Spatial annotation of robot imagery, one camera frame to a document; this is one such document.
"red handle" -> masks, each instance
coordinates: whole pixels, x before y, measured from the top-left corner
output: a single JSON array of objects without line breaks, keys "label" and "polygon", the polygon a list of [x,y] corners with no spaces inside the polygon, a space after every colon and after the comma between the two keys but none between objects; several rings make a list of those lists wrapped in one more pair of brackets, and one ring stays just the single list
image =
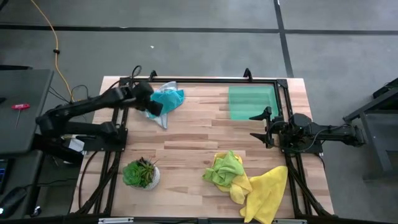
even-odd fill
[{"label": "red handle", "polygon": [[11,108],[14,110],[24,110],[24,109],[30,108],[30,105],[28,103],[23,103],[23,104],[19,104],[19,105],[13,105]]}]

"white pot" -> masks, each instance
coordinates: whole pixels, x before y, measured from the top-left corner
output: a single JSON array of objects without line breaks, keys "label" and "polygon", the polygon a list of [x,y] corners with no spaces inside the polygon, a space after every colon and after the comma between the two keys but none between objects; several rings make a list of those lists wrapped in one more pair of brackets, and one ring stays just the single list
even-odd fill
[{"label": "white pot", "polygon": [[135,189],[152,190],[159,183],[159,180],[160,180],[160,172],[159,172],[159,169],[157,168],[157,166],[155,166],[155,171],[154,171],[154,176],[152,178],[152,182],[150,184],[148,184],[148,186],[146,186],[146,187],[135,187],[133,185],[130,185],[130,186]]}]

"succulent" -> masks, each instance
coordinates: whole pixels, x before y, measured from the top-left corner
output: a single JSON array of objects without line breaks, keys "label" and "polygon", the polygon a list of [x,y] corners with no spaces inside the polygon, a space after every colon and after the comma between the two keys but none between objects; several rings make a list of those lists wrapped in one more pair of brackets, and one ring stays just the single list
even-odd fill
[{"label": "succulent", "polygon": [[145,160],[143,157],[139,160],[129,163],[123,168],[123,182],[126,185],[135,187],[147,187],[152,183],[154,177],[155,163]]}]

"potted plant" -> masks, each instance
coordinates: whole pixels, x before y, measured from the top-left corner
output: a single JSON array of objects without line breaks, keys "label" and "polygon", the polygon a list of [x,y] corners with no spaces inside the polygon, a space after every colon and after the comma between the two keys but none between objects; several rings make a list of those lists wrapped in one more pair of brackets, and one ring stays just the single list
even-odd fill
[{"label": "potted plant", "polygon": [[160,172],[155,163],[143,157],[123,168],[123,182],[137,189],[151,190],[160,179]]}]

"green tray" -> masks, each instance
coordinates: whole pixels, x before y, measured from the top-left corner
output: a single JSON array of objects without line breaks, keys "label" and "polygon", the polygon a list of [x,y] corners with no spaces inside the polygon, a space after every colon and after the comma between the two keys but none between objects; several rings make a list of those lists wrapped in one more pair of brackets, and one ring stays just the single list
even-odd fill
[{"label": "green tray", "polygon": [[230,86],[228,97],[232,120],[248,120],[252,116],[261,114],[266,106],[272,109],[271,119],[278,116],[273,86]]}]

